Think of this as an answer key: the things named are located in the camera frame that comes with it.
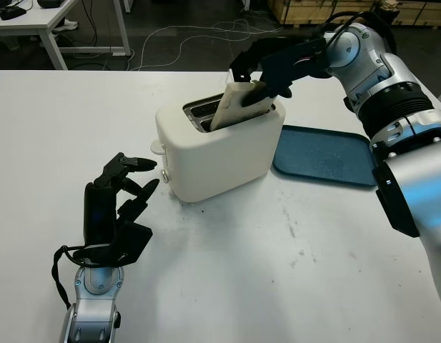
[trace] stain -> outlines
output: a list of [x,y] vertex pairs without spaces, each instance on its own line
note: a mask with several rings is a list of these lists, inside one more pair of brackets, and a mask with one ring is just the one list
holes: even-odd
[[291,261],[291,262],[289,263],[289,265],[291,266],[292,269],[294,269],[294,266],[297,265],[297,262],[298,262],[298,259],[294,259],[294,261]]
[[287,219],[287,221],[290,222],[290,215],[286,208],[282,209],[282,213],[284,214],[285,219]]
[[282,209],[282,213],[284,214],[284,217],[287,220],[287,225],[289,226],[290,236],[295,238],[293,227],[292,227],[292,225],[290,225],[290,215],[289,215],[289,212],[287,211],[286,208],[283,208]]

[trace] gray floor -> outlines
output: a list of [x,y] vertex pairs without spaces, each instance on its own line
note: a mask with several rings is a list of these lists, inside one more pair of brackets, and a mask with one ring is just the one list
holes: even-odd
[[[119,45],[119,30],[114,17],[112,1],[84,0],[87,9],[93,1],[93,17],[97,27],[100,45]],[[266,12],[263,0],[252,1],[258,12],[242,13],[240,0],[135,0],[131,14],[125,14],[125,24],[129,42],[135,51],[130,61],[130,69],[141,64],[142,46],[152,32],[165,26],[201,26],[231,29],[232,21],[245,19],[250,26],[261,30],[279,28],[273,15]],[[75,44],[77,41],[90,41],[93,29],[86,17],[80,1],[69,14],[69,19],[79,22],[76,31],[66,32],[65,36]],[[237,21],[235,31],[247,31],[245,21]],[[308,32],[311,28],[285,28],[285,34]],[[407,63],[415,75],[435,94],[441,93],[441,29],[425,27],[395,27],[393,29],[398,45],[399,56]],[[215,31],[212,29],[170,28],[153,35],[147,42],[143,55],[143,65],[168,64],[173,62],[179,53],[180,44],[191,36],[198,37],[182,45],[180,58],[169,66],[146,67],[142,70],[165,71],[225,71],[229,63],[242,50],[247,49],[257,38],[274,36],[273,34],[246,34],[237,32]],[[19,38],[20,49],[8,51],[0,43],[0,69],[53,69],[48,56],[39,42],[30,41],[29,37]],[[70,45],[64,36],[59,45]],[[126,70],[127,58],[115,56],[65,55],[70,69],[108,69]]]

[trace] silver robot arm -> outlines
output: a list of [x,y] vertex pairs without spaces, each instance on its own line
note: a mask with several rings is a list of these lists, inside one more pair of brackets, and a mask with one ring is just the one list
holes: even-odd
[[[329,41],[335,33],[326,33]],[[339,79],[363,123],[379,167],[377,195],[392,226],[420,237],[441,300],[441,110],[382,37],[351,24],[327,49],[326,72]]]
[[79,268],[74,281],[76,302],[64,318],[60,343],[114,341],[120,327],[115,299],[123,285],[120,268]]
[[[333,30],[330,22],[339,16],[351,18]],[[377,30],[353,23],[358,17]],[[262,67],[266,86],[247,94],[242,106],[267,96],[291,97],[289,86],[305,76],[340,80],[345,105],[371,141],[377,197],[394,229],[420,237],[441,299],[441,110],[405,63],[387,52],[385,41],[396,49],[390,28],[376,14],[342,12],[311,36],[259,39],[230,68],[236,82],[249,82]]]
[[[121,316],[115,300],[124,281],[123,266],[135,263],[152,237],[149,227],[134,221],[146,209],[147,200],[159,180],[144,187],[127,177],[130,172],[152,170],[157,163],[118,153],[103,173],[85,187],[84,246],[62,246],[55,252],[52,276],[67,313],[60,343],[112,343]],[[117,194],[126,191],[126,200],[116,212]],[[80,266],[74,279],[76,302],[71,304],[59,281],[58,261],[65,254]]]

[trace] white table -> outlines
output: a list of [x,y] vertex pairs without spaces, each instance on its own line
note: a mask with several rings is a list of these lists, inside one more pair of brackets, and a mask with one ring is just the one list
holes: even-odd
[[[63,56],[61,55],[62,53],[110,52],[113,54],[125,54],[127,56],[131,54],[119,0],[113,1],[123,46],[76,46],[66,48],[59,48],[56,45],[54,35],[51,31],[67,15],[78,0],[64,0],[63,4],[56,9],[43,9],[37,4],[36,0],[33,1],[33,8],[23,16],[6,21],[0,18],[0,36],[39,35],[55,69],[67,70]],[[19,6],[28,9],[31,6],[31,0],[26,0]]]
[[[0,342],[56,342],[65,307],[52,256],[83,243],[85,184],[118,151],[161,166],[149,150],[155,111],[218,94],[226,80],[215,72],[0,71]],[[282,100],[286,124],[362,133],[337,80],[306,78],[292,92]],[[183,204],[160,184],[137,222],[154,236],[125,267],[118,343],[441,343],[425,251],[390,227],[372,190],[271,171]],[[63,258],[71,301],[75,271]]]

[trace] desk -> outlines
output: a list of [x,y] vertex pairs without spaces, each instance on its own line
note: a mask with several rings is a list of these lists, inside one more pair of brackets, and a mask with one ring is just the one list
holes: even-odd
[[[44,47],[55,69],[67,70],[62,53],[73,52],[111,52],[115,54],[130,55],[127,32],[125,30],[122,9],[119,0],[114,1],[115,12],[119,24],[123,46],[80,46],[59,48],[56,45],[53,28],[67,15],[78,0],[64,0],[57,9],[43,9],[34,0],[33,8],[23,16],[3,21],[0,18],[0,36],[40,36]],[[22,3],[22,8],[29,8],[30,0]]]
[[[215,72],[0,71],[0,342],[56,342],[66,309],[52,257],[83,243],[85,184],[118,151],[160,167],[149,150],[155,111],[218,94],[226,81]],[[308,77],[292,93],[282,99],[285,124],[362,133],[336,79]],[[159,168],[130,175],[143,185]],[[117,343],[441,343],[425,251],[390,227],[372,190],[270,171],[184,204],[160,184],[137,222],[154,236],[125,267]],[[71,301],[75,272],[63,258]]]

